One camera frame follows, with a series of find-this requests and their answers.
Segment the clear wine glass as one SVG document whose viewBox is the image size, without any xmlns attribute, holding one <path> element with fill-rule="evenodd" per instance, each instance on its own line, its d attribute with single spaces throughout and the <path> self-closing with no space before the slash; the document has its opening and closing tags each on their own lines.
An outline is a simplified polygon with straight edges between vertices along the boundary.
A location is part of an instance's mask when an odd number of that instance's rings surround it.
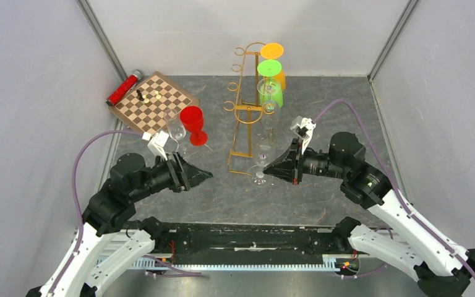
<svg viewBox="0 0 475 297">
<path fill-rule="evenodd" d="M 183 155 L 186 155 L 187 144 L 184 141 L 186 129 L 179 119 L 178 112 L 174 109 L 167 108 L 164 110 L 163 118 L 165 120 L 166 128 L 170 138 L 178 143 L 177 151 L 181 152 Z"/>
<path fill-rule="evenodd" d="M 280 107 L 274 101 L 266 101 L 261 104 L 262 107 L 262 126 L 266 129 L 272 129 L 278 123 L 280 117 Z"/>
<path fill-rule="evenodd" d="M 271 184 L 272 177 L 266 175 L 264 169 L 276 158 L 276 148 L 272 141 L 260 139 L 252 149 L 254 165 L 247 171 L 250 183 L 255 187 Z"/>
</svg>

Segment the clear back wine glass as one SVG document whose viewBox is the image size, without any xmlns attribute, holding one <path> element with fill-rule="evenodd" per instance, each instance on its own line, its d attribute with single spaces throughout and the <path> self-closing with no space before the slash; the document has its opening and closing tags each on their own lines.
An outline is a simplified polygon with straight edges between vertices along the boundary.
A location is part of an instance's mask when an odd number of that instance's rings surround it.
<svg viewBox="0 0 475 297">
<path fill-rule="evenodd" d="M 280 117 L 280 107 L 274 101 L 266 101 L 261 104 L 262 107 L 262 126 L 266 129 L 272 129 L 278 123 Z"/>
</svg>

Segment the red wine glass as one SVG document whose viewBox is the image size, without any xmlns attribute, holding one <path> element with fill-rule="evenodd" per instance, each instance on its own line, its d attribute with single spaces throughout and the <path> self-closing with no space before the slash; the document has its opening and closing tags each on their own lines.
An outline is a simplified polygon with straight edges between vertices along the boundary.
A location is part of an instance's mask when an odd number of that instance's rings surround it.
<svg viewBox="0 0 475 297">
<path fill-rule="evenodd" d="M 208 140 L 208 135 L 203 131 L 203 112 L 198 106 L 188 106 L 179 115 L 185 129 L 190 132 L 189 141 L 194 146 L 203 146 Z"/>
</svg>

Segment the green wine glass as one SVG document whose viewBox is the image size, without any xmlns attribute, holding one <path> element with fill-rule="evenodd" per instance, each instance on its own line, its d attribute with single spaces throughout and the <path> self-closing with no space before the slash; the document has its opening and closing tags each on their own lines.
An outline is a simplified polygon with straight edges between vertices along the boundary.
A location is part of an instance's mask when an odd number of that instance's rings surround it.
<svg viewBox="0 0 475 297">
<path fill-rule="evenodd" d="M 280 108 L 283 106 L 283 91 L 280 83 L 270 77 L 263 77 L 257 84 L 257 91 L 261 104 L 266 101 L 274 101 Z"/>
</svg>

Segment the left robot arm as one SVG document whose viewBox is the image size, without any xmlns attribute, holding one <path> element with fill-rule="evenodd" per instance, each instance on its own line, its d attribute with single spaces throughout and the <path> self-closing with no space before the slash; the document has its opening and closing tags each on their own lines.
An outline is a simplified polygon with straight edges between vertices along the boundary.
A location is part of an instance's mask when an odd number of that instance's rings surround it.
<svg viewBox="0 0 475 297">
<path fill-rule="evenodd" d="M 100 254 L 135 215 L 135 203 L 164 189 L 189 191 L 213 177 L 172 153 L 167 160 L 157 157 L 147 166 L 143 156 L 122 155 L 110 170 L 110 177 L 94 194 L 82 214 L 77 233 L 64 261 L 42 286 L 27 296 L 102 296 L 108 287 L 143 255 L 168 248 L 167 227 L 155 217 L 143 225 L 103 262 Z"/>
</svg>

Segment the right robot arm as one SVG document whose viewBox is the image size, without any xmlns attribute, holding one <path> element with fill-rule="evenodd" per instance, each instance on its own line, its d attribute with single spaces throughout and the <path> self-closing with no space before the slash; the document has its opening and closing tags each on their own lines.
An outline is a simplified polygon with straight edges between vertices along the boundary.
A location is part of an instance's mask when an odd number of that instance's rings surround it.
<svg viewBox="0 0 475 297">
<path fill-rule="evenodd" d="M 443 235 L 415 210 L 389 178 L 365 160 L 366 148 L 349 132 L 338 132 L 328 152 L 305 148 L 293 139 L 264 173 L 292 184 L 305 174 L 341 180 L 341 192 L 401 237 L 395 241 L 351 217 L 333 229 L 340 252 L 376 257 L 411 277 L 427 296 L 462 296 L 475 275 L 475 249 L 466 249 Z"/>
</svg>

